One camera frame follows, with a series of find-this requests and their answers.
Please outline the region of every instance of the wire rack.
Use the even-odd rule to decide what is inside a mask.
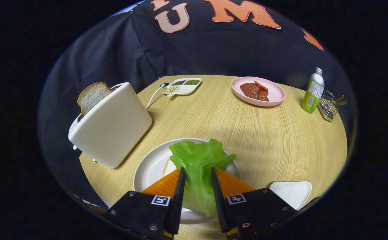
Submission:
[[[331,92],[325,90],[319,100],[318,107],[320,113],[322,114],[322,117],[329,122],[333,121],[338,114],[339,106],[336,104],[334,98],[335,96]]]

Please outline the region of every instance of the letter m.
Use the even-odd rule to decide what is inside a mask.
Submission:
[[[247,21],[250,13],[252,13],[252,22],[263,26],[281,29],[281,27],[274,22],[273,18],[271,18],[265,8],[259,4],[249,1],[243,1],[240,5],[237,5],[229,0],[204,1],[209,2],[212,5],[215,11],[215,16],[212,20],[215,22],[232,22],[234,18],[229,16],[227,11],[231,12],[235,17],[243,22]]]

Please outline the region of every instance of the lettuce leaf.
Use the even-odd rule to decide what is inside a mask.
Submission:
[[[225,170],[235,154],[225,155],[222,143],[211,139],[208,143],[182,141],[168,147],[173,156],[170,160],[176,168],[185,169],[185,189],[183,191],[184,208],[194,210],[210,217],[216,211],[215,198],[211,182],[211,168]]]

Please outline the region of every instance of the bottle cap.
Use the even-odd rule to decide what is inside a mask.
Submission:
[[[319,74],[320,76],[323,75],[323,70],[319,67],[316,67],[316,73]]]

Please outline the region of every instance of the white divided dish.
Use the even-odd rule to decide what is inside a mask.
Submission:
[[[183,85],[183,84],[185,84],[189,80],[200,80],[200,82],[197,85]],[[179,82],[179,81],[185,81],[185,82],[182,85],[175,85],[175,86],[173,86],[173,84],[175,82]],[[166,86],[166,88],[164,88],[163,93],[166,94],[166,95],[168,95],[168,94],[188,95],[188,94],[191,94],[200,85],[200,83],[201,83],[201,78],[180,78],[180,79],[176,79],[173,82],[171,82],[168,86]],[[165,93],[164,92],[164,91],[166,91],[167,89],[169,89],[171,87],[177,87],[177,90],[172,92],[172,93]]]
[[[153,183],[163,177],[163,171],[167,160],[170,156],[173,155],[168,147],[172,144],[185,140],[191,141],[193,143],[208,143],[208,141],[198,138],[180,138],[163,143],[151,150],[151,152],[147,153],[140,161],[134,173],[133,187],[136,192],[142,192],[147,187],[151,186]],[[174,164],[172,162],[171,164],[172,166],[168,167],[166,174],[176,170]],[[240,169],[238,168],[238,165],[235,163],[235,161],[230,162],[225,171],[230,173],[232,176],[237,177],[238,179],[241,178]],[[180,215],[180,223],[183,225],[200,224],[215,219],[217,219],[217,213],[215,213],[212,217],[206,217],[201,213],[186,208],[182,208]]]
[[[310,196],[313,186],[308,181],[276,181],[270,189],[292,208],[299,210]]]

